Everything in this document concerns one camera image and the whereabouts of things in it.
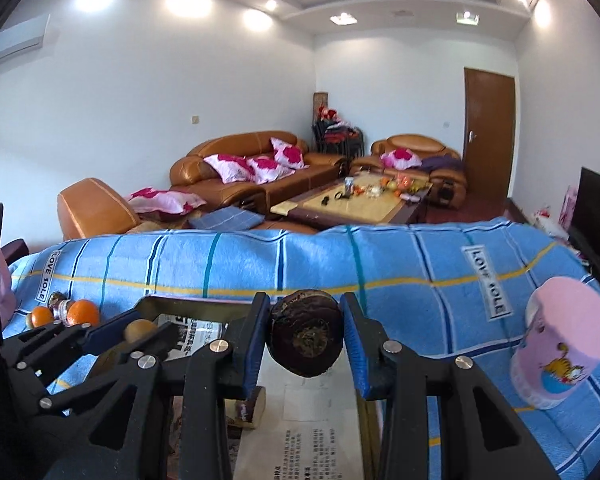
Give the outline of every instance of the bed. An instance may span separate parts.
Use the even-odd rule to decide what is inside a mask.
[[[198,231],[73,240],[27,256],[10,269],[18,309],[4,336],[25,329],[48,261],[50,289],[88,298],[107,319],[147,294],[250,300],[318,288],[354,292],[388,336],[422,355],[465,354],[489,375],[532,431],[561,478],[582,480],[600,460],[600,366],[560,406],[527,406],[509,379],[509,360],[525,332],[531,293],[552,276],[571,276],[600,292],[576,256],[539,230],[505,218],[473,224],[340,226],[317,235],[284,231]],[[485,294],[471,254],[497,275],[499,300]],[[50,386],[83,380],[84,357]],[[430,404],[430,420],[437,416]],[[430,477],[440,477],[440,435],[430,428]]]

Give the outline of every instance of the orange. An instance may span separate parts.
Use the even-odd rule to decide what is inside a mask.
[[[69,307],[66,321],[70,326],[82,323],[91,323],[91,326],[97,326],[100,323],[100,313],[93,301],[78,300]]]
[[[54,322],[54,315],[46,306],[37,306],[31,311],[31,324],[34,327]]]

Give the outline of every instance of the red floor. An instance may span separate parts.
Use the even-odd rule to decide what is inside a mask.
[[[459,210],[444,209],[429,205],[427,208],[427,224],[444,222],[479,222],[491,220],[497,216],[514,219],[507,209],[506,201],[489,200],[478,196],[467,195]]]

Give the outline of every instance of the brown leather sofa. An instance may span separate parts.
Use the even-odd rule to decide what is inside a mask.
[[[216,170],[203,160],[216,153],[272,156],[271,137],[298,146],[309,167],[260,186],[253,182],[223,184]],[[346,159],[341,155],[309,152],[306,142],[289,132],[235,134],[203,142],[177,161],[171,167],[171,189],[196,193],[215,208],[251,205],[260,213],[267,214],[272,205],[336,180],[345,164]]]
[[[143,221],[124,198],[97,178],[85,178],[60,192],[58,220],[65,240],[188,227],[186,219],[171,223]],[[285,221],[265,221],[255,229],[317,232],[311,227]]]
[[[429,180],[433,187],[429,195],[431,203],[458,209],[466,197],[466,177],[464,172],[456,170],[434,170],[431,173],[419,171],[417,168],[397,171],[385,168],[380,155],[396,148],[408,148],[424,159],[428,156],[451,155],[460,159],[460,154],[436,139],[418,134],[401,134],[384,140],[377,140],[371,145],[371,155],[355,158],[351,163],[350,174],[360,170],[382,171],[388,175],[407,174],[413,178]]]

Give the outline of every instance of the wooden door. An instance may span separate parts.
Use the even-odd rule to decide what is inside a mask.
[[[504,199],[509,194],[516,131],[512,77],[464,69],[466,99],[464,170],[469,192]]]

